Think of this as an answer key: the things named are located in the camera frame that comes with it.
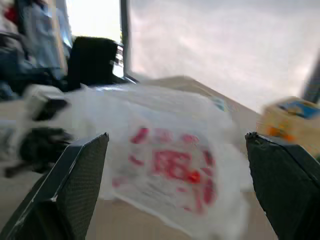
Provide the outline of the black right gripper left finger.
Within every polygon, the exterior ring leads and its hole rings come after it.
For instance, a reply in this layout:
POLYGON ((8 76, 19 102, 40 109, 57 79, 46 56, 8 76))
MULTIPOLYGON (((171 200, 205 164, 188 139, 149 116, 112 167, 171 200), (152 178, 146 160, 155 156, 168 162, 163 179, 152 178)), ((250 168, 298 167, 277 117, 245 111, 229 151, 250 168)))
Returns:
POLYGON ((109 135, 78 139, 31 188, 2 240, 83 240, 100 192, 109 135))

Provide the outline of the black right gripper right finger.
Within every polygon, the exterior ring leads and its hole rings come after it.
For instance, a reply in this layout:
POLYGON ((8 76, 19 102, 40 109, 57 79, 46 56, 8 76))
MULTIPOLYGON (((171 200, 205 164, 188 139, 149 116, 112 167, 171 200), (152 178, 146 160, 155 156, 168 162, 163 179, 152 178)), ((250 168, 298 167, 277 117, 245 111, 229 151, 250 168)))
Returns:
POLYGON ((256 198, 280 240, 320 238, 320 163, 302 146, 249 132, 247 156, 256 198))

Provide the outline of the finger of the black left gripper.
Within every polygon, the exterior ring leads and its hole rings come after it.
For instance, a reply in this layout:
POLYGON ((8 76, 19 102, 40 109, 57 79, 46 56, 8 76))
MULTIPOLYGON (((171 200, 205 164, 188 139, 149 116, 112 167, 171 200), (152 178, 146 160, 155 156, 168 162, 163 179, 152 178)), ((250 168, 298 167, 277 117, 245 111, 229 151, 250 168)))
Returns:
POLYGON ((5 178, 12 178, 17 174, 23 172, 29 167, 29 164, 26 162, 18 162, 14 165, 6 166, 4 168, 4 177, 5 178))

